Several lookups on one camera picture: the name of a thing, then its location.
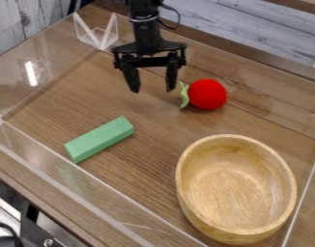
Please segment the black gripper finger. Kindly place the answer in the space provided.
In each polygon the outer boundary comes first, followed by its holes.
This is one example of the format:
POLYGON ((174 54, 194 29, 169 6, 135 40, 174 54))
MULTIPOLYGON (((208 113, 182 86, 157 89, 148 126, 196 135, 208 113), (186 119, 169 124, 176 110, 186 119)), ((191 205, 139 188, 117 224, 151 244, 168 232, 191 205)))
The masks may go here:
POLYGON ((178 76, 179 76, 179 64, 176 62, 172 62, 168 65, 167 76, 165 76, 167 91, 168 92, 174 91, 176 88, 178 76))
POLYGON ((141 88, 141 80, 137 67, 129 63, 125 63, 123 65, 123 73, 131 91, 139 93, 141 88))

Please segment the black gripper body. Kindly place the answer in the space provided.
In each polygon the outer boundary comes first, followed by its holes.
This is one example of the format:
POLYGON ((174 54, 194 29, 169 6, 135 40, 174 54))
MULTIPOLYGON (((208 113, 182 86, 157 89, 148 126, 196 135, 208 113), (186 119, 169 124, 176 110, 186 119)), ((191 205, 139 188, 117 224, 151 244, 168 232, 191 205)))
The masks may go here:
POLYGON ((140 47, 136 42, 115 46, 115 66, 120 69, 123 63, 131 63, 137 68, 169 67, 176 62, 180 69, 187 64, 187 48, 176 41, 163 41, 156 47, 140 47))

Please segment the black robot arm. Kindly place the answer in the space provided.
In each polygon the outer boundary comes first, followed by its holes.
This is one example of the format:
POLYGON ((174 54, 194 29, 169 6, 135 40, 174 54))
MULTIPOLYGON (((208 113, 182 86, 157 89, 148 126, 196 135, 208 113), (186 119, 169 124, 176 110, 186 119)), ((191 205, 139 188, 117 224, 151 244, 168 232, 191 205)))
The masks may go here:
POLYGON ((171 11, 175 8, 164 4, 164 0, 125 0, 129 7, 129 22, 133 24, 135 42, 115 46, 115 66, 123 71, 129 90, 140 92, 140 68, 167 67, 165 87, 171 92, 176 88, 179 69, 187 64, 187 48, 183 42, 168 41, 160 33, 160 26, 168 26, 160 19, 159 8, 171 11))

